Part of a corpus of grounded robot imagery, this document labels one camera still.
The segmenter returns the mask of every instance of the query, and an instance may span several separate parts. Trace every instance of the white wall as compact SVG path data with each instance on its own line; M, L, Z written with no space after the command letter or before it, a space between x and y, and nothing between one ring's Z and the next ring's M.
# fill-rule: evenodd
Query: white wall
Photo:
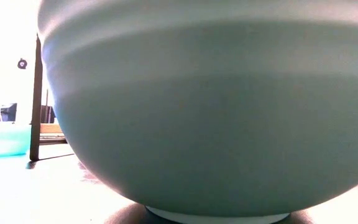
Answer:
M0 0L0 103L17 103L18 123L29 123L32 113L36 0ZM26 70L17 68L20 58Z

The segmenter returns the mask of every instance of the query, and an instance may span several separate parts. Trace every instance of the bowl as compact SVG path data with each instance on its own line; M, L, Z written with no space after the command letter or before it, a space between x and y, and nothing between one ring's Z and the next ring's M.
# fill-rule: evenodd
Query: bowl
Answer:
M269 223L358 184L358 1L52 1L42 57L102 182L182 223Z

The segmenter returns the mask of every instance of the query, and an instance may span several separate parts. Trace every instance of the bowl foot ring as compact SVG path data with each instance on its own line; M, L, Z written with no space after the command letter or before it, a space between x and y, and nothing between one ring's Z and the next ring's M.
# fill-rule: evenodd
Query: bowl foot ring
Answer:
M166 212L150 207L146 208L150 212L162 218L182 224L272 224L289 216L289 213L286 213L281 215L269 215L265 217L204 217Z

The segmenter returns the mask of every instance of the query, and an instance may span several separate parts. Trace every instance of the table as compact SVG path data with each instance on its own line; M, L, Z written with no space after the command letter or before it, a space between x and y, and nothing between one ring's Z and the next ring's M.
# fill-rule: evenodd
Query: table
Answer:
M0 159L0 224L168 224L98 181L75 155ZM358 224L358 186L278 224Z

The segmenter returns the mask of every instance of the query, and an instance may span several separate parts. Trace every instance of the wooden chair leg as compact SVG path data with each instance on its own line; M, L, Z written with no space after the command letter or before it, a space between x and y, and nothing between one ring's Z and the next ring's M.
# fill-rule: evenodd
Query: wooden chair leg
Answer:
M39 160L41 103L42 103L41 100L42 100L41 42L37 36L37 47L35 49L34 92L33 92L33 100L32 100L32 119L31 119L31 142L30 142L31 161Z

